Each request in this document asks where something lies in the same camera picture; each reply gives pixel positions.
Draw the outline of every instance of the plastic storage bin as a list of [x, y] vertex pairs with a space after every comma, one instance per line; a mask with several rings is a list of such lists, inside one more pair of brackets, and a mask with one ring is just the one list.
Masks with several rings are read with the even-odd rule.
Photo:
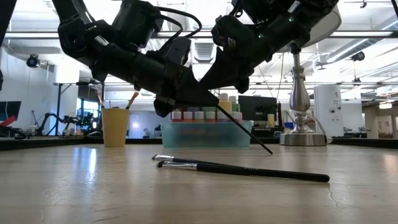
[[[242, 125], [251, 131], [250, 121]], [[250, 136], [232, 121], [214, 123], [164, 122], [164, 147], [249, 147]]]

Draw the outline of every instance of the computer screen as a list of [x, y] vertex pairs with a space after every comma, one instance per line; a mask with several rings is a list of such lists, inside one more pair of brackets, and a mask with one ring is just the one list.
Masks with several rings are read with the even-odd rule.
[[21, 101], [0, 101], [0, 121], [5, 121], [12, 116], [18, 120], [20, 108]]
[[272, 97], [239, 96], [238, 103], [241, 106], [243, 120], [267, 121], [268, 114], [274, 115], [277, 121], [277, 100]]

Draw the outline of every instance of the wooden table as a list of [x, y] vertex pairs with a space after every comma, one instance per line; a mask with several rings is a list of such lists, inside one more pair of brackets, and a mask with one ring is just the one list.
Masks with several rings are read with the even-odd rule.
[[[0, 223], [398, 223], [398, 151], [63, 146], [0, 152]], [[158, 169], [154, 154], [329, 174], [329, 184]]]

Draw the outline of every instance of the ceiling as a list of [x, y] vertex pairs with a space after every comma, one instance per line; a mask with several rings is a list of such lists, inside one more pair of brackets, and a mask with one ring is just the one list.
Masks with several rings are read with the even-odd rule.
[[[120, 1], [112, 0], [85, 0], [88, 10], [95, 19], [104, 19], [112, 23], [113, 18], [118, 13]], [[215, 18], [224, 15], [232, 10], [232, 5], [228, 0], [149, 0], [153, 5], [170, 7], [181, 11], [189, 12], [203, 24], [204, 30], [210, 30], [215, 24]], [[396, 15], [390, 1], [368, 1], [368, 5], [361, 9], [362, 0], [340, 0], [338, 8], [341, 14], [341, 25], [339, 30], [386, 30], [394, 29]], [[191, 19], [184, 18], [175, 14], [166, 15], [179, 21], [184, 30], [194, 30], [196, 24]], [[244, 23], [251, 23], [247, 16], [241, 20]], [[55, 32], [59, 24], [59, 19], [51, 0], [18, 0], [16, 9], [12, 16], [10, 32]], [[163, 31], [175, 31], [178, 27], [170, 23], [163, 25]], [[157, 50], [167, 39], [152, 39], [149, 41], [145, 50]], [[302, 65], [305, 67], [306, 79], [308, 82], [351, 82], [354, 74], [361, 78], [362, 82], [396, 82], [398, 78], [398, 41], [395, 39], [374, 40], [363, 39], [325, 39], [317, 44], [306, 47], [300, 55]], [[50, 63], [63, 63], [73, 61], [70, 57], [63, 54], [58, 40], [8, 40], [5, 43], [10, 47], [11, 53], [20, 57], [27, 57], [29, 54], [39, 54], [40, 58]], [[366, 58], [362, 62], [355, 64], [350, 60], [339, 60], [335, 63], [321, 67], [317, 62], [329, 62], [331, 59], [344, 56], [353, 51], [353, 47], [360, 48]], [[201, 78], [210, 68], [215, 57], [216, 47], [211, 39], [193, 39], [192, 51], [189, 64], [193, 65], [195, 77]], [[290, 69], [293, 65], [293, 58], [288, 53], [277, 53], [269, 63], [262, 63], [255, 69], [251, 76], [251, 82], [291, 82]], [[82, 77], [89, 77], [88, 69], [78, 64], [82, 70]], [[109, 78], [113, 82], [121, 82], [115, 77]], [[375, 90], [377, 85], [356, 87], [353, 90], [342, 90], [343, 96], [347, 98], [360, 96], [360, 93], [369, 93]], [[261, 85], [261, 88], [251, 87], [248, 95], [260, 94], [263, 96], [277, 95], [279, 98], [289, 98], [290, 90], [278, 91], [279, 85]], [[235, 90], [222, 90], [229, 94], [237, 95]]]

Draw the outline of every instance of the red object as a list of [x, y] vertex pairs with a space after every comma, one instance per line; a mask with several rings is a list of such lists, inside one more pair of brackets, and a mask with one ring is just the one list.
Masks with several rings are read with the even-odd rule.
[[7, 120], [3, 121], [2, 123], [0, 123], [1, 126], [9, 126], [10, 124], [12, 124], [14, 121], [16, 121], [17, 118], [15, 116], [11, 116], [10, 118], [8, 118]]

